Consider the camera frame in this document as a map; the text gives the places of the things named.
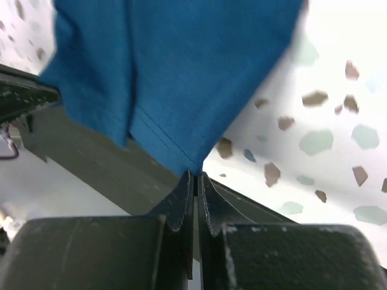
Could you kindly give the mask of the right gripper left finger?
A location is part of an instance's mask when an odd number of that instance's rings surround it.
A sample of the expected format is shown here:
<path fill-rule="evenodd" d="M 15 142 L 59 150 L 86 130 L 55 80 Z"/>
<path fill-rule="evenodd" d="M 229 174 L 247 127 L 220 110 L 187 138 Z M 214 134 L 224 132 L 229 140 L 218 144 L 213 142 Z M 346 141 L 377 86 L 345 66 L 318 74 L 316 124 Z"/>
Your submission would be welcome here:
<path fill-rule="evenodd" d="M 28 221 L 1 260 L 2 289 L 186 289 L 192 279 L 194 176 L 141 216 Z"/>

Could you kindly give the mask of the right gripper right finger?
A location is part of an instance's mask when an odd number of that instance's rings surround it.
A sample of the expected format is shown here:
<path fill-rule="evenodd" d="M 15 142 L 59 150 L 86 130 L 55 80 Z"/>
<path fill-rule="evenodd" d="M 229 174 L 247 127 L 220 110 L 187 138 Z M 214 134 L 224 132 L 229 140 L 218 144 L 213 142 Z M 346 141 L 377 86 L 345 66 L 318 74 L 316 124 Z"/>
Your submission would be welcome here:
<path fill-rule="evenodd" d="M 348 225 L 257 224 L 198 178 L 203 289 L 385 289 L 365 236 Z"/>

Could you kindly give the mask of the blue mickey t shirt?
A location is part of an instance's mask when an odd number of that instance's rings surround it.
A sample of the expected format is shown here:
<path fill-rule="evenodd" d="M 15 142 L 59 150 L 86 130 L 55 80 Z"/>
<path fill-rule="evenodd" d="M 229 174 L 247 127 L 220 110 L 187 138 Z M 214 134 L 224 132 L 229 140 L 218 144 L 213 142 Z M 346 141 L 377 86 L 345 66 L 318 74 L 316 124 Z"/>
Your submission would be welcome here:
<path fill-rule="evenodd" d="M 200 174 L 291 43 L 303 1 L 55 1 L 39 76 L 67 116 Z"/>

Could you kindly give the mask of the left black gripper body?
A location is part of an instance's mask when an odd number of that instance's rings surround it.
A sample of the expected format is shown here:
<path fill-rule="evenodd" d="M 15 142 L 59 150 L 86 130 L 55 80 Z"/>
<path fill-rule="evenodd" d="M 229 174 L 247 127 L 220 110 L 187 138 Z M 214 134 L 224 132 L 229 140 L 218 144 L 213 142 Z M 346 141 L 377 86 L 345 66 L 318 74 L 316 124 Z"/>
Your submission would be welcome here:
<path fill-rule="evenodd" d="M 56 88 L 43 85 L 30 73 L 1 65 L 2 124 L 59 102 L 60 93 Z"/>

